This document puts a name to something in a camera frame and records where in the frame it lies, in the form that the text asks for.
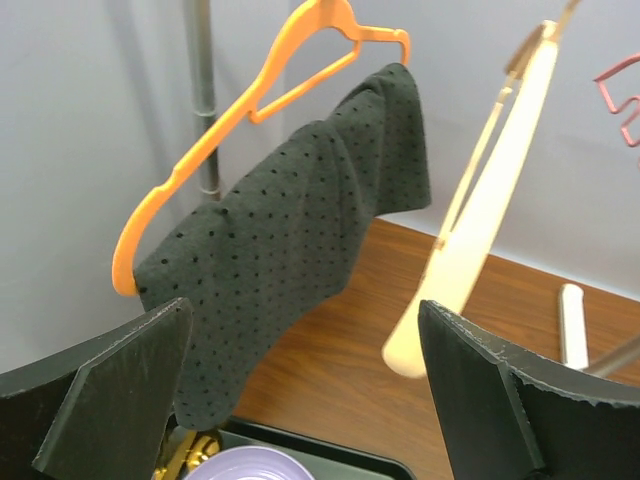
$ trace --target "circular object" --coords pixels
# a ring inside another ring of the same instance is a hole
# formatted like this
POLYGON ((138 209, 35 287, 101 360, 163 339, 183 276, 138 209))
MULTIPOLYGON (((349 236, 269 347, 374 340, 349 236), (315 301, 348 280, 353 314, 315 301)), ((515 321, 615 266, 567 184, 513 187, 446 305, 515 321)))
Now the circular object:
POLYGON ((300 462, 268 447, 223 450, 191 472, 186 480, 314 480, 300 462))

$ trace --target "pink hanger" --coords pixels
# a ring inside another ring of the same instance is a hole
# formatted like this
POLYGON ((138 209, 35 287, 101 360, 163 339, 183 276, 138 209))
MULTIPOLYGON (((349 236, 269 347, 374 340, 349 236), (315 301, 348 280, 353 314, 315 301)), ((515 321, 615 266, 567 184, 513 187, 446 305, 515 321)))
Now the pink hanger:
POLYGON ((595 82, 598 84, 598 88, 600 89, 600 93, 602 93, 602 96, 604 97, 604 101, 607 104, 607 108, 609 109, 609 112, 613 113, 614 115, 617 115, 618 113, 622 112, 625 108, 627 108, 629 105, 635 102, 636 107, 633 113, 620 126, 620 132, 622 132, 622 136, 624 137, 625 142, 627 143, 627 145, 629 145, 632 148, 640 145, 640 138, 637 140, 634 140, 633 138, 631 138, 631 134, 629 133, 629 125, 638 116, 640 116, 640 95, 634 95, 633 97, 630 97, 627 100, 625 100, 619 107, 616 107, 604 82, 605 80, 608 80, 609 78, 613 77, 617 73, 620 73, 625 68, 638 62, 640 62, 640 53, 632 55, 629 58, 623 60, 622 62, 610 68, 609 70, 604 72, 602 75, 596 77, 595 79, 595 82))

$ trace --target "clothes hanger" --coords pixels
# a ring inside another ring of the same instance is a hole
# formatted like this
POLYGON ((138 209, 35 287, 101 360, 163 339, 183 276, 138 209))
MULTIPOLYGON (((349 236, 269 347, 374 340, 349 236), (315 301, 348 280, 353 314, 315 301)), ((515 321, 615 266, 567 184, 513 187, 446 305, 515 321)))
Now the clothes hanger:
POLYGON ((129 217, 116 245, 111 268, 113 287, 119 294, 137 295, 133 260, 144 230, 155 214, 244 116, 248 115, 253 123, 262 122, 352 63, 358 58, 364 42, 400 43, 403 48, 402 62, 407 64, 409 60, 411 46, 407 32, 359 25, 347 0, 307 0, 296 8, 278 33, 262 70, 251 86, 187 151, 165 183, 153 188, 129 217), (353 42, 353 50, 267 106, 259 108, 258 103, 278 79, 293 54, 311 35, 325 28, 342 32, 353 42))
POLYGON ((489 115, 445 215, 418 289, 387 339, 382 357, 396 373, 424 377, 418 333, 422 300, 435 300, 461 313, 478 279, 504 217, 531 145, 558 56, 559 41, 581 0, 572 0, 558 22, 545 21, 522 43, 507 64, 507 79, 489 115), (478 166, 516 81, 520 88, 495 147, 461 209, 478 166))

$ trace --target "black tray edge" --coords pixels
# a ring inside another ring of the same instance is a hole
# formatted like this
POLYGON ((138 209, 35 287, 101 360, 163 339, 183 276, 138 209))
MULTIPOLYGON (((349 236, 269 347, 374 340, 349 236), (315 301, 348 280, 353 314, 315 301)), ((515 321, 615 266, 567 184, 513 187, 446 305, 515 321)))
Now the black tray edge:
POLYGON ((236 416, 230 417, 220 430, 387 475, 394 480, 417 480, 406 465, 396 460, 254 423, 236 416))

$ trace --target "gray garment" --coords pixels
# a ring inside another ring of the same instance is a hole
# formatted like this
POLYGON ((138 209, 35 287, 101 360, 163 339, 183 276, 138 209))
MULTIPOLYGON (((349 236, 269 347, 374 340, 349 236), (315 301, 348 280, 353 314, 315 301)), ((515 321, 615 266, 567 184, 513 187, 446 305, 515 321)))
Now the gray garment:
POLYGON ((430 200, 418 91, 391 64, 185 218, 135 271, 145 309, 194 307, 180 425, 224 421, 271 346, 345 288, 373 218, 430 200))

